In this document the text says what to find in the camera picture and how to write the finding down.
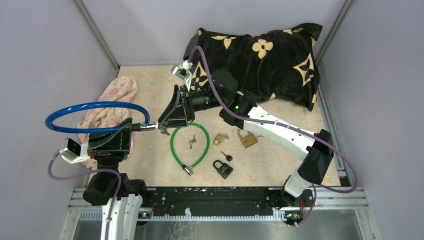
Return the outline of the green cable lock keys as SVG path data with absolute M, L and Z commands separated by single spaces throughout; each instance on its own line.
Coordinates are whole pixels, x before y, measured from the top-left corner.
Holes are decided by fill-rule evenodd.
M 190 148 L 190 150 L 192 150 L 192 149 L 193 149 L 193 145 L 194 145 L 196 142 L 197 142 L 196 135 L 194 135 L 194 136 L 193 136 L 193 138 L 192 138 L 191 140 L 189 140 L 189 148 Z

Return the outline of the small brass padlock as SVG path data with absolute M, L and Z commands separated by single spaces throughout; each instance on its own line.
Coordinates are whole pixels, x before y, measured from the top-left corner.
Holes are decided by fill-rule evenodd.
M 221 143 L 223 143 L 225 141 L 225 139 L 227 138 L 227 136 L 225 134 L 217 134 L 213 140 L 213 145 L 214 146 L 219 146 Z

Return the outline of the blue cable lock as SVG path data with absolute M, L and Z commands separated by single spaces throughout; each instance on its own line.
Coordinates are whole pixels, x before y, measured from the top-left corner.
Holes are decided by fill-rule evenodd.
M 57 110 L 46 118 L 44 124 L 49 130 L 67 134 L 114 133 L 119 130 L 117 124 L 122 123 L 123 120 L 130 116 L 129 110 L 135 110 L 143 115 L 142 127 L 151 123 L 150 113 L 140 105 L 121 101 L 98 101 L 77 104 Z M 76 128 L 55 124 L 55 121 L 59 118 L 83 111 L 86 111 L 85 119 Z

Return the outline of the green cable lock loop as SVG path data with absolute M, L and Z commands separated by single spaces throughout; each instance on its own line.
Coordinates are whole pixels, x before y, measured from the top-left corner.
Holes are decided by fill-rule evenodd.
M 178 134 L 178 132 L 182 129 L 181 127 L 177 128 L 172 133 L 172 135 L 170 137 L 169 146 L 170 146 L 170 150 L 171 150 L 173 158 L 176 160 L 178 165 L 191 177 L 194 174 L 193 169 L 196 168 L 205 159 L 205 157 L 208 155 L 208 152 L 209 152 L 210 147 L 211 147 L 211 137 L 210 137 L 208 131 L 202 125 L 200 125 L 198 123 L 189 123 L 188 126 L 189 127 L 196 127 L 198 129 L 200 129 L 205 135 L 206 146 L 205 146 L 204 151 L 203 151 L 202 155 L 200 156 L 200 158 L 193 165 L 187 166 L 178 157 L 177 152 L 176 152 L 176 148 L 175 148 L 175 138 L 176 138 L 176 135 Z

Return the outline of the large brass padlock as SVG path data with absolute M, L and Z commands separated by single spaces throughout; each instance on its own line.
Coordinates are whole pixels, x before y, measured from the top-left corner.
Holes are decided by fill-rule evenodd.
M 257 137 L 249 131 L 247 132 L 246 136 L 242 136 L 242 130 L 239 129 L 237 131 L 237 135 L 240 139 L 241 144 L 244 146 L 245 149 L 248 149 L 259 142 Z

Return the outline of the black Kaijing padlock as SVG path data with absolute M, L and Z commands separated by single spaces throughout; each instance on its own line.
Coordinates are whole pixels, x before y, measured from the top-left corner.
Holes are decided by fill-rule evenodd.
M 216 169 L 217 173 L 224 179 L 226 180 L 234 171 L 234 169 L 229 166 L 228 164 L 220 161 L 220 160 L 215 160 L 213 162 L 213 167 Z

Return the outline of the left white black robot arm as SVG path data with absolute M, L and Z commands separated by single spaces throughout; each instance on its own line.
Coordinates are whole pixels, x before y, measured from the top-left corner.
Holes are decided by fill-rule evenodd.
M 133 130 L 141 125 L 131 118 L 117 125 L 111 133 L 92 134 L 88 141 L 88 156 L 97 162 L 96 174 L 83 193 L 83 199 L 102 209 L 101 239 L 133 240 L 139 210 L 150 200 L 144 180 L 130 180 L 119 172 L 119 164 L 127 160 L 132 148 Z

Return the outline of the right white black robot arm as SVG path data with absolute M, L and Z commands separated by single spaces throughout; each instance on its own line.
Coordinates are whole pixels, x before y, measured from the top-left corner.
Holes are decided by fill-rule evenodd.
M 213 73 L 210 89 L 190 91 L 192 74 L 175 65 L 172 74 L 184 81 L 175 85 L 172 99 L 158 120 L 160 130 L 188 127 L 200 111 L 222 107 L 219 116 L 230 126 L 261 135 L 294 153 L 302 164 L 284 184 L 281 199 L 295 206 L 302 193 L 312 185 L 320 185 L 334 156 L 332 135 L 305 131 L 266 112 L 262 107 L 238 93 L 237 81 L 229 71 Z

